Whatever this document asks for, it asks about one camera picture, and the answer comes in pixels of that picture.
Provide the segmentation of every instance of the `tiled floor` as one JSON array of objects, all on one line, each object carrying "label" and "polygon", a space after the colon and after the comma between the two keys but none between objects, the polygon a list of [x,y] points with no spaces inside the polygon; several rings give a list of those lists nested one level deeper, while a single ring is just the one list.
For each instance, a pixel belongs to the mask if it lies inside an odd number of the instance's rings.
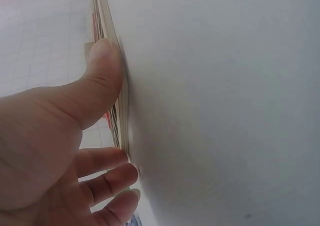
[{"label": "tiled floor", "polygon": [[[86,68],[88,0],[0,0],[0,97],[78,79]],[[81,147],[112,146],[107,122],[84,131]]]}]

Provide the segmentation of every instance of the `stack of paper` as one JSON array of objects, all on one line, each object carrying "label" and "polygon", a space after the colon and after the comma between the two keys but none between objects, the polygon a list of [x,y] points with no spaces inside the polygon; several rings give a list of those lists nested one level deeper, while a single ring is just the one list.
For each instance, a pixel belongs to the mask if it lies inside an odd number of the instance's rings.
[{"label": "stack of paper", "polygon": [[[94,41],[97,42],[103,38],[110,38],[119,48],[118,39],[112,23],[111,14],[107,0],[91,0],[92,23]],[[122,90],[115,105],[110,108],[106,114],[109,128],[112,133],[114,146],[121,148],[129,154],[128,147],[128,80],[127,72],[123,66]]]}]

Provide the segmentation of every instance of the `finger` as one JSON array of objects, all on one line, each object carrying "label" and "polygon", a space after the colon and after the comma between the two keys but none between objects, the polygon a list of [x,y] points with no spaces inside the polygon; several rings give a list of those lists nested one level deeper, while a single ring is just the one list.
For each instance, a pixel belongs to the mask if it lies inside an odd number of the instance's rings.
[{"label": "finger", "polygon": [[115,44],[108,39],[97,42],[91,49],[84,76],[54,88],[55,97],[51,103],[82,130],[90,127],[118,98],[123,79],[122,64]]},{"label": "finger", "polygon": [[93,216],[99,226],[123,226],[135,212],[139,199],[139,190],[124,191]]},{"label": "finger", "polygon": [[114,147],[80,149],[74,159],[78,177],[117,167],[128,161],[121,149]]},{"label": "finger", "polygon": [[80,188],[90,207],[117,195],[138,179],[137,169],[126,163],[94,179],[81,182]]}]

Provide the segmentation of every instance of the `hand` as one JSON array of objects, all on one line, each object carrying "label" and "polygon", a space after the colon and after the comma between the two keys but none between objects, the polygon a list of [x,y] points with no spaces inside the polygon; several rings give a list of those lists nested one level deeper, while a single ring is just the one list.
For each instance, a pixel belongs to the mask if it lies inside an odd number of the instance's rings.
[{"label": "hand", "polygon": [[[82,131],[115,103],[122,86],[120,54],[107,39],[93,46],[89,61],[78,81],[0,99],[0,225],[120,226],[133,214],[139,193],[120,193],[138,178],[127,156],[116,148],[78,150]],[[107,168],[114,169],[78,183]]]}]

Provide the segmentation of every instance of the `fingernail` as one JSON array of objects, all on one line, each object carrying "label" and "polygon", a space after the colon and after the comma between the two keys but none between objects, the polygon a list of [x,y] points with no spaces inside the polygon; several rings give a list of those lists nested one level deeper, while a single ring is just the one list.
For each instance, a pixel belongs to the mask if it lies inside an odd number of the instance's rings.
[{"label": "fingernail", "polygon": [[113,44],[109,39],[102,39],[92,47],[89,60],[106,58],[111,54]]},{"label": "fingernail", "polygon": [[134,192],[137,196],[138,196],[138,201],[140,200],[140,197],[141,197],[141,192],[139,189],[137,188],[134,188],[134,189],[131,189],[132,192]]}]

